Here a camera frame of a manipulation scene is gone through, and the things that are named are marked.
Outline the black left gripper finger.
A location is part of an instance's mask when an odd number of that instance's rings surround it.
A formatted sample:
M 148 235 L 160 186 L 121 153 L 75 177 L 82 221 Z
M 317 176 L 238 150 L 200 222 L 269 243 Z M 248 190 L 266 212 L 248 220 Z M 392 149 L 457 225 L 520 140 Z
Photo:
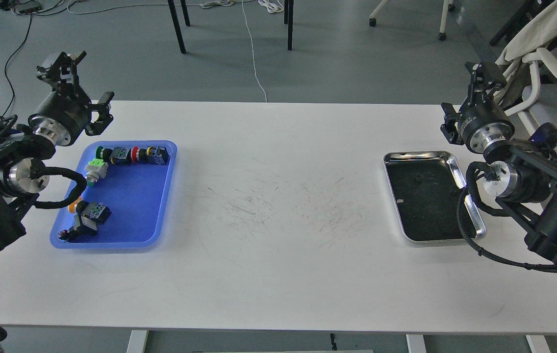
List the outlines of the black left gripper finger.
M 84 109 L 89 112 L 88 118 L 91 117 L 92 112 L 97 112 L 98 114 L 97 119 L 94 122 L 89 120 L 87 125 L 85 126 L 84 132 L 86 132 L 86 135 L 101 135 L 104 130 L 106 130 L 106 128 L 108 128 L 108 126 L 112 123 L 114 117 L 110 113 L 110 103 L 112 102 L 114 96 L 115 93 L 112 91 L 105 92 L 97 103 L 90 102 L 84 105 Z
M 79 54 L 67 54 L 64 51 L 50 54 L 43 64 L 36 67 L 36 77 L 47 83 L 53 91 L 77 91 L 77 65 L 86 55 L 85 51 Z

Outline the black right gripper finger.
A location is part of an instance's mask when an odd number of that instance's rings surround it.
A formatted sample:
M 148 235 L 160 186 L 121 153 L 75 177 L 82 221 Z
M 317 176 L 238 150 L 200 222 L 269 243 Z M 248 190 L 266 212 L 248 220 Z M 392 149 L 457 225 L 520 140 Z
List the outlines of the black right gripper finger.
M 507 80 L 496 63 L 493 62 L 465 62 L 465 69 L 471 75 L 468 85 L 466 106 L 487 103 L 494 99 L 494 95 L 504 89 Z
M 444 112 L 444 123 L 440 126 L 440 130 L 451 145 L 464 145 L 464 139 L 457 128 L 457 123 L 462 118 L 461 112 L 458 112 L 451 103 L 443 102 L 440 105 Z

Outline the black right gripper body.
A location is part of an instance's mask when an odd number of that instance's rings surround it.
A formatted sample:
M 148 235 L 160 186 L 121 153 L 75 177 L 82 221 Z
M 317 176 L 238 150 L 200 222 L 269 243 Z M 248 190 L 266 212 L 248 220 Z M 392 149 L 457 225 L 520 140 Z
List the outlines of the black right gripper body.
M 515 128 L 490 98 L 465 99 L 457 123 L 458 143 L 471 152 L 507 152 Z

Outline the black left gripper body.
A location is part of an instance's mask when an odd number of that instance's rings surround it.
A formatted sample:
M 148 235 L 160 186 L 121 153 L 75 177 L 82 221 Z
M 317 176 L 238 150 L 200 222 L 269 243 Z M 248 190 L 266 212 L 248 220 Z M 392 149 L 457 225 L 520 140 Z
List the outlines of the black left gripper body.
M 86 105 L 91 100 L 79 83 L 70 78 L 41 80 L 52 91 L 29 116 L 28 125 L 34 134 L 50 140 L 55 147 L 68 147 L 90 122 L 91 112 Z

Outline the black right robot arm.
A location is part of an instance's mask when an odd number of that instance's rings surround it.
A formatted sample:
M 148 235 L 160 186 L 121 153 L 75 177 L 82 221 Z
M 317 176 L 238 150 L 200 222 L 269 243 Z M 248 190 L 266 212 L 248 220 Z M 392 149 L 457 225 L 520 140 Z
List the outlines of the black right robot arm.
M 497 263 L 525 270 L 557 273 L 557 127 L 541 125 L 529 139 L 515 139 L 515 128 L 494 94 L 506 79 L 496 63 L 465 63 L 470 74 L 467 98 L 459 110 L 442 103 L 444 123 L 440 129 L 447 141 L 480 154 L 465 172 L 456 219 L 470 196 L 473 204 L 494 217 L 511 217 L 526 235 L 529 251 L 550 264 L 512 261 L 479 246 L 467 233 L 460 233 L 478 255 Z

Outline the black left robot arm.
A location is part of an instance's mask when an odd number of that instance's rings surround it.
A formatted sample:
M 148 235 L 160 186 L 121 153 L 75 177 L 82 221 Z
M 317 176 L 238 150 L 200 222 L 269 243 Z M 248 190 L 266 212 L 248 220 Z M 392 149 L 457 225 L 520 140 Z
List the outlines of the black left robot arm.
M 30 115 L 0 116 L 0 251 L 26 233 L 22 221 L 30 208 L 60 209 L 78 199 L 86 179 L 67 168 L 48 167 L 57 147 L 68 147 L 86 133 L 102 134 L 113 121 L 113 92 L 92 102 L 79 84 L 77 66 L 86 52 L 51 54 L 36 76 L 51 93 Z

